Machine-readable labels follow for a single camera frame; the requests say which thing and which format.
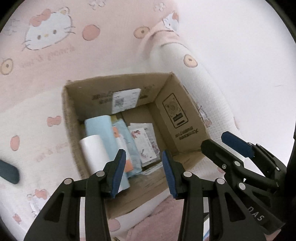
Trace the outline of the pink Hello Kitty blanket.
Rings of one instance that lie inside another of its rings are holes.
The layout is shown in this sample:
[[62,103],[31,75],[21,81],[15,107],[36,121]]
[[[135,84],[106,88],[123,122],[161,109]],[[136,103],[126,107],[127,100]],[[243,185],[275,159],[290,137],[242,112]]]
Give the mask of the pink Hello Kitty blanket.
[[67,81],[173,72],[206,131],[239,134],[233,113],[189,42],[201,26],[198,1],[25,1],[1,32],[1,159],[21,174],[1,180],[1,218],[23,240],[64,178],[80,179],[62,111]]

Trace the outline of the white shipping label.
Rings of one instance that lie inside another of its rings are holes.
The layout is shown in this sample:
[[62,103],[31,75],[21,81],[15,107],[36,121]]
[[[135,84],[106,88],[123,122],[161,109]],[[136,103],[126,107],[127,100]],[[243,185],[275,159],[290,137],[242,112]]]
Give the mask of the white shipping label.
[[135,108],[140,93],[140,88],[114,92],[112,94],[112,114]]

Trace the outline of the clear sleeved white envelope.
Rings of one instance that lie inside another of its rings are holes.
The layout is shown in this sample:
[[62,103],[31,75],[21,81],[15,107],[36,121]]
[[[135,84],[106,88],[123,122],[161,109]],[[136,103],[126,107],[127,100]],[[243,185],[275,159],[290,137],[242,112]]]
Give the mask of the clear sleeved white envelope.
[[112,128],[118,148],[126,151],[125,172],[127,177],[138,175],[142,171],[139,152],[124,120],[116,120],[112,124]]

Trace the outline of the small white card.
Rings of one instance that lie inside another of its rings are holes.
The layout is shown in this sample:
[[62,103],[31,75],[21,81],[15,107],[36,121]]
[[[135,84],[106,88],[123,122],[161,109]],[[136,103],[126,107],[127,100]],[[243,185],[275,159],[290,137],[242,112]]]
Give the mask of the small white card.
[[142,175],[150,175],[151,173],[154,173],[158,169],[160,169],[163,166],[162,162],[159,162],[158,164],[152,166],[151,168],[148,168],[147,170],[144,170],[141,172]]

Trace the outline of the brown cardboard box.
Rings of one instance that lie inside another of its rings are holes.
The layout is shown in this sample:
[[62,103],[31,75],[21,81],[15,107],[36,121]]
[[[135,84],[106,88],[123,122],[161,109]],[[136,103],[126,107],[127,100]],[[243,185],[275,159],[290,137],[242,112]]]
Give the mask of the brown cardboard box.
[[62,92],[72,156],[83,178],[103,167],[91,154],[127,154],[129,187],[106,203],[117,218],[167,189],[165,150],[186,168],[201,160],[208,132],[184,85],[172,73],[124,74],[69,81]]

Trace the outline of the pink fluffy cloth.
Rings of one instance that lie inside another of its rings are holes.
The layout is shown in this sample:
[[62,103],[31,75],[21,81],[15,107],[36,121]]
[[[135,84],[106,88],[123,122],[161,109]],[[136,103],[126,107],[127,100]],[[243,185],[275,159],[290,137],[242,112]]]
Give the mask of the pink fluffy cloth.
[[183,205],[183,200],[175,200],[171,196],[168,197],[155,208],[151,215],[128,231],[126,240],[177,240],[181,226]]

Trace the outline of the floral printed white card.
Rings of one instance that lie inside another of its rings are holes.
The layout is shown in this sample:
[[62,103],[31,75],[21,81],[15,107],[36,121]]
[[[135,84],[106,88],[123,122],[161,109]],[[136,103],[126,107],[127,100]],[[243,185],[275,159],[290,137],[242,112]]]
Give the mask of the floral printed white card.
[[130,126],[129,131],[139,152],[142,166],[144,167],[149,165],[157,158],[157,155],[152,147],[145,129]]

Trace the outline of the dark denim glasses case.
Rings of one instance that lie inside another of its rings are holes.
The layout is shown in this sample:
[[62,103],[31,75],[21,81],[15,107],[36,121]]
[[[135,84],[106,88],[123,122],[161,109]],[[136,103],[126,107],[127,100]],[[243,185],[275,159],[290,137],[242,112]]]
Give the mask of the dark denim glasses case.
[[20,181],[19,170],[3,160],[0,160],[0,175],[1,178],[12,184],[18,184]]

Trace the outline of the sticker sheet packet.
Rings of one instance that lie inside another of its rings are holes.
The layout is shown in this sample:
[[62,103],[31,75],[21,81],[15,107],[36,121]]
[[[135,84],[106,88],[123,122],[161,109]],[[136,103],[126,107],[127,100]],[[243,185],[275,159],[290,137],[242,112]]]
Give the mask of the sticker sheet packet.
[[158,147],[158,144],[157,144],[157,140],[156,140],[156,136],[155,136],[155,133],[154,133],[154,127],[153,127],[153,124],[152,123],[131,123],[129,126],[128,126],[128,129],[130,126],[135,126],[136,128],[144,128],[148,137],[149,137],[149,140],[152,144],[152,147],[157,155],[157,158],[152,162],[156,162],[156,161],[159,161],[160,160],[160,150],[159,150],[159,147]]

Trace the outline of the light blue paper roll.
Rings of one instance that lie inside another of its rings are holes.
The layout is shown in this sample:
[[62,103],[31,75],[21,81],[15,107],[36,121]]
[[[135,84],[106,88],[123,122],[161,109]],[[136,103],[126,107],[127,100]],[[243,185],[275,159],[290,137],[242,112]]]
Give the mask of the light blue paper roll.
[[102,171],[113,161],[119,147],[115,139],[111,117],[101,115],[85,120],[86,137],[79,141],[91,174]]

